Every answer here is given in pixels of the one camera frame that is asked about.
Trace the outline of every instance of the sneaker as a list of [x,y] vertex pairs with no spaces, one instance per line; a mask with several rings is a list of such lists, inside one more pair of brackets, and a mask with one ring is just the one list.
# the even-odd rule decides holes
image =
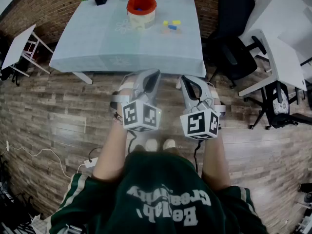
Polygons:
[[154,138],[148,139],[145,144],[145,150],[147,152],[156,152],[158,150],[158,142]]
[[173,147],[176,147],[176,142],[173,139],[167,139],[164,145],[162,146],[162,149],[166,150],[168,148],[173,148]]

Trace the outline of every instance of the table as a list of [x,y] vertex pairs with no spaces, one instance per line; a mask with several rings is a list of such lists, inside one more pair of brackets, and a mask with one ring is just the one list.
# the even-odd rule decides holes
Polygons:
[[277,80],[306,91],[307,87],[296,51],[280,39],[262,30],[258,30],[253,35],[262,42],[267,51],[272,74],[268,78],[240,91],[239,96],[247,95]]
[[[37,64],[35,62],[35,60],[33,59],[33,55],[39,45],[39,43],[42,43],[51,53],[53,53],[53,51],[34,33],[34,28],[36,27],[36,25],[34,24],[33,26],[31,26],[30,28],[26,29],[24,32],[20,33],[17,37],[14,38],[9,51],[4,59],[4,62],[2,64],[2,69],[5,69],[7,67],[11,67],[14,70],[20,72],[21,74],[29,77],[28,74],[22,72],[21,70],[15,68],[13,65],[15,63],[17,63],[20,60],[20,57],[24,57],[25,59],[27,59],[29,62],[31,62],[32,64],[34,64],[35,66],[37,66],[38,68],[42,69],[43,71],[47,72],[48,74],[50,73],[49,71],[47,71],[46,69],[42,68],[39,64]],[[34,36],[37,39],[37,42],[35,41],[29,41],[30,36]],[[34,48],[32,51],[25,51],[25,45],[29,43],[34,44]]]
[[[135,72],[159,69],[162,73],[204,77],[194,0],[156,0],[155,25],[137,31],[126,12],[128,0],[107,0],[97,6],[83,1],[68,22],[50,66],[73,72],[92,84],[87,71]],[[176,30],[164,33],[163,21],[180,20]]]

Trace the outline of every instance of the green shirt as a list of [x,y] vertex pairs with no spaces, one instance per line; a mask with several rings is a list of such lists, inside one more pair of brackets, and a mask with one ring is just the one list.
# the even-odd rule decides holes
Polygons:
[[246,188],[213,192],[192,163],[169,153],[132,152],[119,182],[73,176],[47,230],[87,233],[266,234]]

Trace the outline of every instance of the forearm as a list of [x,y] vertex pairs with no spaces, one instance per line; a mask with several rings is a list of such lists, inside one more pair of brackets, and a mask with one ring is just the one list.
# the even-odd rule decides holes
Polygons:
[[94,178],[111,181],[120,176],[125,162],[126,139],[127,130],[114,121],[93,170]]
[[205,143],[204,164],[201,175],[203,181],[214,191],[231,185],[228,163],[221,133],[217,138],[209,139]]

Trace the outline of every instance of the black cable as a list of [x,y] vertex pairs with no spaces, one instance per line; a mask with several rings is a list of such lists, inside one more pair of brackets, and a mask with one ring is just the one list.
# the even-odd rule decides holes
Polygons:
[[92,163],[92,160],[90,159],[90,154],[91,154],[91,152],[93,152],[95,149],[99,149],[99,148],[102,148],[102,147],[93,148],[93,149],[89,152],[88,158],[89,158],[89,162],[90,162],[90,163]]
[[132,139],[130,140],[130,143],[129,143],[129,147],[128,147],[128,154],[129,154],[129,153],[130,153],[131,144],[132,144],[132,142],[137,138],[137,135],[136,135],[133,131],[129,131],[129,130],[128,130],[128,132],[131,133],[132,136],[134,137],[134,138],[132,138]]
[[198,173],[198,165],[197,165],[196,152],[197,152],[197,150],[200,148],[200,144],[201,144],[203,141],[204,141],[203,139],[200,140],[200,141],[198,141],[198,145],[197,145],[197,147],[196,147],[195,150],[194,150],[194,159],[195,159],[195,166],[196,166],[196,172],[197,172],[197,173]]

